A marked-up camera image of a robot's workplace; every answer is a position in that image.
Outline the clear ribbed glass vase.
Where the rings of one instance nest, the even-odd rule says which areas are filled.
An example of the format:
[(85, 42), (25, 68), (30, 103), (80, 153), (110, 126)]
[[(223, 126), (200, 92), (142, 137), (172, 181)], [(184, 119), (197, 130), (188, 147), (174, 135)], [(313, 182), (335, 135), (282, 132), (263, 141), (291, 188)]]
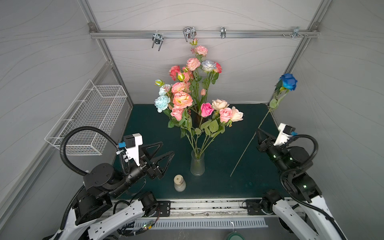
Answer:
[(194, 151), (191, 152), (191, 165), (190, 165), (190, 171), (194, 176), (202, 176), (206, 170), (205, 168), (205, 154), (202, 153), (200, 155), (201, 149), (197, 148), (197, 152), (199, 154), (199, 158), (197, 158), (197, 155)]

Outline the large cream rose stem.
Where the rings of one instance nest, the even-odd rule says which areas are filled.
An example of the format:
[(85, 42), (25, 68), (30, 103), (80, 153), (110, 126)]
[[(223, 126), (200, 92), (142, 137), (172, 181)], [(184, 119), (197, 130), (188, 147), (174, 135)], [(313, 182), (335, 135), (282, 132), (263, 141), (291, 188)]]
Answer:
[(240, 112), (236, 107), (232, 107), (232, 122), (239, 122), (243, 120), (244, 113)]

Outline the medium pink rose stem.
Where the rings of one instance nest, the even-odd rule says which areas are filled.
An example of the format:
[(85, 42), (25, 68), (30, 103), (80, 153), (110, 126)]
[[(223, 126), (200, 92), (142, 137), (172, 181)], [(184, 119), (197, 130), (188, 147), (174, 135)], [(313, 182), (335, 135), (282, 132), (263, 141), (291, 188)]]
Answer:
[(188, 121), (184, 111), (184, 109), (179, 108), (164, 110), (165, 114), (169, 117), (168, 128), (179, 127), (181, 131), (181, 138), (186, 136), (188, 129)]

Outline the teal white flower spray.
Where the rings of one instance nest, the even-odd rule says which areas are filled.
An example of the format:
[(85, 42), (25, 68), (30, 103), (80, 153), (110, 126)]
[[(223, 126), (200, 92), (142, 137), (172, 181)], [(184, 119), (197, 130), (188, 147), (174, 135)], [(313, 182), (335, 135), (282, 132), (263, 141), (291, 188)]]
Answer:
[(155, 84), (159, 87), (159, 97), (155, 99), (155, 107), (158, 113), (162, 113), (168, 108), (171, 101), (169, 92), (171, 91), (172, 85), (166, 84), (162, 80), (156, 80)]

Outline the dark blue small flower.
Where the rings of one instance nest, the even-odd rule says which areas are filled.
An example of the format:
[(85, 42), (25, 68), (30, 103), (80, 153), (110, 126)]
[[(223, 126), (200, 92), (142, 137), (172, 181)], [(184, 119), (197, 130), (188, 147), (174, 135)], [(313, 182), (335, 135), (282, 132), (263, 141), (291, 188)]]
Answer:
[(262, 121), (260, 122), (257, 130), (263, 125), (265, 119), (269, 114), (275, 111), (282, 99), (291, 91), (294, 91), (297, 87), (298, 81), (293, 76), (293, 74), (284, 74), (279, 78), (278, 83), (275, 86), (274, 93), (270, 102), (268, 103), (268, 111)]

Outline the pink ribbed glass vase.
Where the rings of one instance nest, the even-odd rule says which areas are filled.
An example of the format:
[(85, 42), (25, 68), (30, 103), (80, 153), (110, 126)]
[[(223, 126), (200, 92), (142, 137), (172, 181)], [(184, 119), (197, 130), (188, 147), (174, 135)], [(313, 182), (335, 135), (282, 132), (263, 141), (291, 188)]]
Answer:
[(201, 124), (204, 122), (204, 117), (201, 116), (201, 110), (193, 112), (192, 114), (193, 126), (194, 128), (200, 128)]

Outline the small cream rose stem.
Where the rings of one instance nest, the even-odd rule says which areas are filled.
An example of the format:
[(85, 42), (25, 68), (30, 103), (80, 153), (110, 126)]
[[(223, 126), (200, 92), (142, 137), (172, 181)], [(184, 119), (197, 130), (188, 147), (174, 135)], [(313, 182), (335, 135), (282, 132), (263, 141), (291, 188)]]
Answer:
[(219, 99), (216, 99), (216, 100), (213, 100), (212, 101), (212, 104), (211, 104), (212, 108), (216, 111), (220, 111), (222, 109), (225, 109), (229, 106), (228, 102), (227, 101), (224, 101), (224, 100), (219, 100)]

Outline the orange pink peony stem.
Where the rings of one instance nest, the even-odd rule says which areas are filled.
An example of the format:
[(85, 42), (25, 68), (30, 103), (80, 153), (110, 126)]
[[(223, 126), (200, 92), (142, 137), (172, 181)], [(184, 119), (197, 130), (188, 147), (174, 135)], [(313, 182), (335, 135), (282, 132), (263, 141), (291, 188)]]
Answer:
[(194, 104), (194, 99), (191, 93), (186, 93), (184, 91), (184, 87), (180, 81), (178, 83), (175, 83), (172, 86), (170, 94), (171, 94), (170, 98), (172, 100), (170, 104), (170, 110), (172, 110), (173, 108), (179, 108), (179, 109), (185, 110), (184, 113), (188, 121), (188, 129), (185, 137), (187, 137), (191, 147), (193, 148), (193, 151), (196, 154), (197, 139), (195, 138), (195, 129), (193, 127), (192, 117), (191, 117), (191, 107)]

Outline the pink carnation spray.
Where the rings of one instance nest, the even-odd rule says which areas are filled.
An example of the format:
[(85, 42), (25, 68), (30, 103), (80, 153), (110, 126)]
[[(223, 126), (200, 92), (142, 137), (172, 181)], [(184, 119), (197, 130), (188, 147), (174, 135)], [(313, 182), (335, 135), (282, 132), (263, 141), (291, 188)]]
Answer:
[(178, 79), (182, 83), (186, 93), (192, 93), (198, 87), (198, 81), (192, 71), (183, 69), (180, 73), (178, 73)]

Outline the large pink rose stem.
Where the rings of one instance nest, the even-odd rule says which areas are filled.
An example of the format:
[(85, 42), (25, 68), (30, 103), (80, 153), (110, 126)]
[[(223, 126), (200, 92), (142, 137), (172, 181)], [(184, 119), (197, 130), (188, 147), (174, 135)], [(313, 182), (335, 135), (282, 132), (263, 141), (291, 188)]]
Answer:
[(169, 75), (173, 81), (177, 81), (179, 78), (179, 73), (181, 72), (180, 66), (172, 66), (169, 70)]

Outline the white blue rose stem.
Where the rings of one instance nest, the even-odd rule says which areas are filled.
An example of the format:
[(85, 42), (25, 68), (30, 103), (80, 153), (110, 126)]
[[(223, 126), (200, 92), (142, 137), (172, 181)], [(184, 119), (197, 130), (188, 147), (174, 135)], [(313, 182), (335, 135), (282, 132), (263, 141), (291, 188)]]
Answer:
[(216, 63), (210, 60), (205, 60), (202, 62), (202, 70), (207, 73), (206, 78), (203, 80), (203, 89), (205, 90), (204, 95), (202, 95), (202, 103), (207, 102), (208, 97), (208, 90), (211, 84), (211, 81), (213, 80), (216, 72)]

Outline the tall pink peony stem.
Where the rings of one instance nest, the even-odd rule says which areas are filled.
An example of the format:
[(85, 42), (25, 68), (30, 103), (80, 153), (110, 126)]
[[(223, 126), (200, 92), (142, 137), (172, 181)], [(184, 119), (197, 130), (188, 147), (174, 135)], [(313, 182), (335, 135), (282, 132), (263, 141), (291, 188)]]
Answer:
[(193, 56), (187, 60), (186, 69), (194, 72), (198, 81), (198, 87), (194, 92), (192, 92), (192, 96), (196, 100), (196, 105), (200, 107), (201, 104), (203, 104), (200, 92), (203, 89), (203, 80), (207, 76), (207, 73), (202, 70), (202, 62), (206, 60), (208, 49), (199, 45), (199, 40), (197, 38), (193, 41), (191, 40), (190, 45), (192, 46), (191, 52)]

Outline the pink white rose stem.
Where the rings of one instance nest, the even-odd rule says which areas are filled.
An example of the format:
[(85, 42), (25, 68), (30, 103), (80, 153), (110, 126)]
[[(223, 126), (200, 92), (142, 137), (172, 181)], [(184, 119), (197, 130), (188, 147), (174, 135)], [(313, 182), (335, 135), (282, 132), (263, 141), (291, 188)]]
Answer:
[(232, 122), (233, 110), (231, 108), (224, 108), (214, 112), (211, 121), (201, 129), (205, 133), (205, 139), (199, 152), (199, 157), (205, 152), (208, 146), (215, 140), (215, 138), (223, 134), (227, 126)]

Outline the magenta rose stem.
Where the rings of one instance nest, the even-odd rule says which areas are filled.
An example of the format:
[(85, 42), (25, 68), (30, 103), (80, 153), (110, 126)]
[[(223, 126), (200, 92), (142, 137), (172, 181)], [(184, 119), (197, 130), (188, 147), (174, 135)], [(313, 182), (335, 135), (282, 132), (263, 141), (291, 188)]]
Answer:
[[(210, 103), (202, 104), (202, 106), (201, 106), (201, 117), (202, 117), (202, 119), (201, 120), (203, 120), (203, 118), (209, 117), (213, 113), (213, 111), (214, 111), (214, 109), (212, 108), (212, 105)], [(200, 157), (201, 156), (202, 150), (203, 150), (203, 147), (201, 148), (200, 151), (198, 151), (196, 153), (196, 157)]]

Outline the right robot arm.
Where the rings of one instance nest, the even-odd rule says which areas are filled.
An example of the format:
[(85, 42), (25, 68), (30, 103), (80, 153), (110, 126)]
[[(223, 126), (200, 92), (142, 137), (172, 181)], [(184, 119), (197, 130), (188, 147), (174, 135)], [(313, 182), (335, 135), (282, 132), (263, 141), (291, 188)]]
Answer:
[(277, 167), (280, 183), (295, 205), (290, 205), (277, 190), (270, 190), (260, 201), (244, 201), (242, 209), (248, 215), (277, 216), (282, 227), (300, 240), (345, 240), (320, 188), (307, 174), (319, 150), (317, 140), (296, 134), (289, 125), (280, 124), (278, 129), (277, 137), (257, 129), (257, 149)]

